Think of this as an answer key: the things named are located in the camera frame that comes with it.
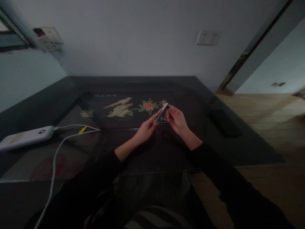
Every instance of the pink flower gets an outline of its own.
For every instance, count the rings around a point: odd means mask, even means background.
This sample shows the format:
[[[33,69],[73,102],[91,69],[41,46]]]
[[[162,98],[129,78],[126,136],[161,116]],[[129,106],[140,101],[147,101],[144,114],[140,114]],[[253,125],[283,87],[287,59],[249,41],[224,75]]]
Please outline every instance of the pink flower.
[[[146,111],[153,111],[155,106],[152,102],[143,103],[143,107]]]

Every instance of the wooden floor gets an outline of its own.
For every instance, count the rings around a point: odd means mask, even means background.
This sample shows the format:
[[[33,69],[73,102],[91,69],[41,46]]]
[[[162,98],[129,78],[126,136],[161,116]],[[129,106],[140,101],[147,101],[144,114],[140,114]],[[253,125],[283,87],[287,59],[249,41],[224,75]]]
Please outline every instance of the wooden floor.
[[[289,94],[217,94],[287,161],[283,165],[238,168],[296,228],[305,228],[305,100]],[[219,191],[204,174],[193,185],[218,228],[234,228]]]

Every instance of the person's left hand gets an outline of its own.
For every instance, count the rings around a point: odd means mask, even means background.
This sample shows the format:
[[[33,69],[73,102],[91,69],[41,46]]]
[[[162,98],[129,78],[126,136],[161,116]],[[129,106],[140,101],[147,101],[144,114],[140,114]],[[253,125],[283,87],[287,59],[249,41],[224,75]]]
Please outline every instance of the person's left hand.
[[[132,138],[134,142],[137,145],[140,145],[144,142],[146,142],[150,136],[153,134],[153,132],[157,129],[159,123],[153,123],[153,121],[158,117],[158,115],[161,113],[160,109],[157,113],[155,113],[150,119],[142,123],[140,126],[140,129],[137,131],[137,133]]]

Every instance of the yellow clip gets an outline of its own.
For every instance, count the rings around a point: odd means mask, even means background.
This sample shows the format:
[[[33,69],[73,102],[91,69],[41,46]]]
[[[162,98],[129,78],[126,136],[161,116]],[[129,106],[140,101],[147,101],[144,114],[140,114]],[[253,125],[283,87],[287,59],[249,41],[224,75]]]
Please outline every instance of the yellow clip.
[[[83,133],[83,132],[85,131],[86,128],[87,128],[87,126],[85,126],[84,128],[82,128],[82,129],[78,132],[78,134]]]

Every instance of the window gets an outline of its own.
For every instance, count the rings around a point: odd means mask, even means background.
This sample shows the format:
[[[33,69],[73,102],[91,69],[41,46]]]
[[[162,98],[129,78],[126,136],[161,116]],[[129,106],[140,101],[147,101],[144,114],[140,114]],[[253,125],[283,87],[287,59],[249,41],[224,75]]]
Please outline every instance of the window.
[[[0,52],[34,47],[15,23],[0,8]]]

